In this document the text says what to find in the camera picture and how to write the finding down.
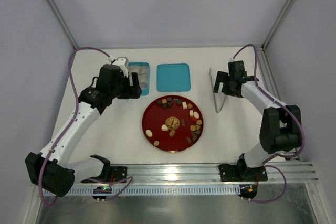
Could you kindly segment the teal chocolate box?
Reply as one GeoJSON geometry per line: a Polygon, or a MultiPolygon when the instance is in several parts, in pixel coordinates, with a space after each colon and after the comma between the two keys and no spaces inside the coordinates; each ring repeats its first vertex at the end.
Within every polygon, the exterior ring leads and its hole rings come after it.
{"type": "Polygon", "coordinates": [[[129,68],[131,72],[138,74],[138,81],[142,90],[142,96],[149,94],[150,87],[150,65],[147,62],[130,62],[129,68]]]}

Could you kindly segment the metal tongs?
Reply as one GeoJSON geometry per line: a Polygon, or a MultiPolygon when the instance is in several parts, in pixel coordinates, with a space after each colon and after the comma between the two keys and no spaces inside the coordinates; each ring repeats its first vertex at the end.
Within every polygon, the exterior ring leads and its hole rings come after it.
{"type": "Polygon", "coordinates": [[[224,107],[227,96],[213,92],[215,81],[213,79],[213,74],[212,74],[212,69],[211,68],[209,68],[209,80],[210,80],[210,84],[211,84],[211,91],[212,91],[214,109],[215,109],[216,114],[220,114],[220,112],[222,111],[222,109],[224,107]]]}

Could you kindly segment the white heart chocolate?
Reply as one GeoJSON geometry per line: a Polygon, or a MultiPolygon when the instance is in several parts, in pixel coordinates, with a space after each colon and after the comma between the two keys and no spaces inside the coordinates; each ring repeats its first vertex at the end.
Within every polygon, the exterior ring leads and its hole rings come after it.
{"type": "Polygon", "coordinates": [[[168,131],[168,127],[167,127],[166,125],[162,125],[162,126],[161,126],[161,130],[162,130],[162,131],[168,131]]]}

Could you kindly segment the tan caramel square chocolate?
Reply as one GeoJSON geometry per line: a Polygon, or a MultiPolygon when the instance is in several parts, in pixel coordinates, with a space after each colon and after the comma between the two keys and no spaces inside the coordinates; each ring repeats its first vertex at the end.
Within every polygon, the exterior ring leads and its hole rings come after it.
{"type": "Polygon", "coordinates": [[[174,134],[175,134],[175,130],[171,130],[170,133],[169,133],[169,136],[170,136],[170,137],[173,137],[174,134]]]}

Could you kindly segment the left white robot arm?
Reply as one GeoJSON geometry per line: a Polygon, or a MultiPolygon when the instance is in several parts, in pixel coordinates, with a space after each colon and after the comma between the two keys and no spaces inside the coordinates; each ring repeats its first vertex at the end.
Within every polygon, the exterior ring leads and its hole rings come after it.
{"type": "Polygon", "coordinates": [[[55,137],[38,153],[30,152],[25,164],[31,182],[57,197],[63,197],[76,183],[85,180],[106,182],[110,161],[93,154],[86,160],[69,163],[70,157],[91,125],[114,99],[138,99],[142,90],[138,74],[116,63],[105,64],[90,86],[76,95],[75,110],[55,137]]]}

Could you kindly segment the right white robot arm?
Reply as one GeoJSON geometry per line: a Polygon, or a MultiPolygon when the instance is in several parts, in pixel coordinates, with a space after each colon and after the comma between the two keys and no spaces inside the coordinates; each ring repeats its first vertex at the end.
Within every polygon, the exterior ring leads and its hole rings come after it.
{"type": "Polygon", "coordinates": [[[212,82],[213,93],[248,100],[262,116],[259,143],[239,156],[235,165],[221,164],[222,182],[267,181],[266,163],[283,152],[303,146],[301,111],[264,90],[243,61],[228,63],[228,72],[219,71],[212,82]]]}

